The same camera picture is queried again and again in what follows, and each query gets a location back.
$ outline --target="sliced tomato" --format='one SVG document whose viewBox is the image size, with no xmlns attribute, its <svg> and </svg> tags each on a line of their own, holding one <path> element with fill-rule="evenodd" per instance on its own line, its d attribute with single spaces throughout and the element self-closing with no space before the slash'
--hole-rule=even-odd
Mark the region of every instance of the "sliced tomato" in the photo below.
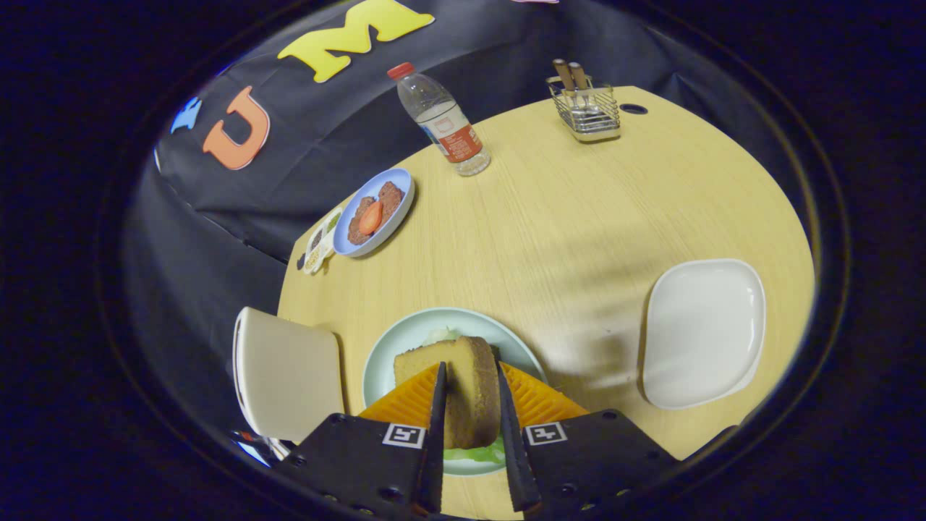
<svg viewBox="0 0 926 521">
<path fill-rule="evenodd" d="M 363 212 L 357 229 L 360 230 L 360 233 L 363 235 L 370 235 L 380 227 L 380 221 L 382 221 L 382 203 L 376 201 L 369 205 L 367 211 Z"/>
</svg>

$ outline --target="water bottle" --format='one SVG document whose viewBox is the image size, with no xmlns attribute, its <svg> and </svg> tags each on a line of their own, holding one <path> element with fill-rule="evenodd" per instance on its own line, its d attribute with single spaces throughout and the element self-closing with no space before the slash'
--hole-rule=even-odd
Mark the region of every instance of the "water bottle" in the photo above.
<svg viewBox="0 0 926 521">
<path fill-rule="evenodd" d="M 408 115 L 453 163 L 457 173 L 474 175 L 485 170 L 492 158 L 447 89 L 415 72 L 408 62 L 389 69 L 388 74 L 397 83 L 399 100 Z"/>
</svg>

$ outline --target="metal utensil holder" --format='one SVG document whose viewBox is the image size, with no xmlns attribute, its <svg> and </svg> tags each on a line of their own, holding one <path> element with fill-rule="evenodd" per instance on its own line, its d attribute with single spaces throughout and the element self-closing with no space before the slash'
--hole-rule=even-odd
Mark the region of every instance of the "metal utensil holder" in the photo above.
<svg viewBox="0 0 926 521">
<path fill-rule="evenodd" d="M 546 79 L 559 117 L 579 141 L 598 141 L 620 136 L 618 102 L 614 88 L 607 83 L 595 86 L 592 77 L 586 76 L 589 88 L 568 91 L 559 76 Z"/>
</svg>

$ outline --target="table hole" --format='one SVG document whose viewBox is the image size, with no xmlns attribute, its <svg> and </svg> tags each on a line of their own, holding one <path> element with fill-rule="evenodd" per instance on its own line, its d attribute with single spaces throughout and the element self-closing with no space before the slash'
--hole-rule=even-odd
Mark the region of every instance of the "table hole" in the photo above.
<svg viewBox="0 0 926 521">
<path fill-rule="evenodd" d="M 572 494 L 576 493 L 576 486 L 571 483 L 563 483 L 557 489 L 557 493 L 564 498 L 568 498 Z"/>
<path fill-rule="evenodd" d="M 378 492 L 380 497 L 388 502 L 397 502 L 402 499 L 402 492 L 396 487 L 383 487 Z"/>
<path fill-rule="evenodd" d="M 623 110 L 624 112 L 627 112 L 628 114 L 645 114 L 649 112 L 649 110 L 647 110 L 646 107 L 635 105 L 633 103 L 624 103 L 623 105 L 620 106 L 620 109 Z"/>
</svg>

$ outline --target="black fabric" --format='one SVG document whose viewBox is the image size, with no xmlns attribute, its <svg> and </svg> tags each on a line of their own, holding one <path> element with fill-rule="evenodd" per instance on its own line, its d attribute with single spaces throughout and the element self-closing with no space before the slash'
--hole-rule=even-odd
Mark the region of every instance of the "black fabric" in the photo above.
<svg viewBox="0 0 926 521">
<path fill-rule="evenodd" d="M 334 53 L 350 56 L 351 65 L 325 83 L 315 83 L 315 71 L 296 57 L 277 59 L 306 32 L 342 27 L 344 12 L 357 3 L 307 16 L 244 55 L 197 93 L 203 103 L 195 127 L 157 145 L 162 174 L 182 200 L 271 257 L 288 260 L 296 238 L 324 213 L 429 144 L 386 75 L 404 61 L 443 83 L 473 122 L 548 97 L 543 79 L 555 74 L 554 57 L 579 61 L 598 80 L 641 87 L 710 121 L 803 205 L 788 155 L 742 88 L 609 3 L 404 0 L 435 22 L 392 42 L 376 41 L 371 28 L 372 50 Z M 219 119 L 244 140 L 246 123 L 225 108 L 247 85 L 270 116 L 270 132 L 251 164 L 230 171 L 203 153 L 203 141 Z"/>
<path fill-rule="evenodd" d="M 138 347 L 171 397 L 219 430 L 249 431 L 232 380 L 232 334 L 244 306 L 276 314 L 286 266 L 243 244 L 142 172 L 121 261 Z"/>
</svg>

